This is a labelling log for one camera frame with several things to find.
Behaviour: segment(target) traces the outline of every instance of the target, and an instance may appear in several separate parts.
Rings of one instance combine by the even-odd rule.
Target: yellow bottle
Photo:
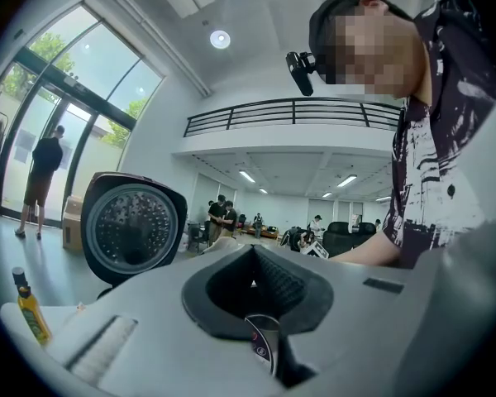
[[[17,267],[13,268],[12,273],[18,289],[18,307],[22,311],[27,326],[30,327],[36,340],[41,345],[44,345],[51,339],[51,332],[42,316],[39,302],[31,293],[31,287],[27,284],[24,270]]]

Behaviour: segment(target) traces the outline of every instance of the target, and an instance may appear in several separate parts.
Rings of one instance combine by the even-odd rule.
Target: black railing
[[[239,104],[188,117],[184,136],[246,127],[286,124],[343,124],[397,129],[400,108],[348,98],[280,98]]]

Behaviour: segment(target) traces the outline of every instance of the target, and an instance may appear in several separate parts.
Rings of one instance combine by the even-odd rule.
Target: floor
[[[19,222],[0,218],[0,307],[17,301],[17,290],[11,270],[20,266],[26,272],[32,293],[43,306],[69,306],[79,302],[95,301],[108,284],[101,281],[88,267],[82,252],[67,251],[62,247],[62,231],[45,228],[42,240],[35,237],[36,227],[26,227],[26,239],[14,236]],[[276,240],[242,234],[236,237],[242,244],[277,245]],[[194,251],[178,253],[173,263],[195,257]]]

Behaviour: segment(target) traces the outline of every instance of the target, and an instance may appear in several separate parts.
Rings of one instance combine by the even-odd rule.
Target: black and white patterned shirt
[[[469,0],[441,0],[414,21],[430,56],[432,105],[410,97],[403,106],[383,226],[405,268],[484,221],[457,157],[496,102],[496,59]]]

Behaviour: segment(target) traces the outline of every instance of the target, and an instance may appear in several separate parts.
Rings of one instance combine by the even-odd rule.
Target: ceiling
[[[374,201],[391,190],[389,156],[348,155],[325,152],[238,152],[196,156],[235,180],[249,191],[265,189],[270,194],[328,199]],[[245,170],[254,180],[250,183],[239,174]],[[337,185],[349,175],[357,175],[343,188]]]
[[[257,59],[283,58],[308,49],[308,20],[324,0],[218,0],[180,18],[166,0],[134,0],[212,87],[236,69]],[[427,0],[390,0],[416,15]],[[231,36],[225,50],[211,46],[217,29]]]

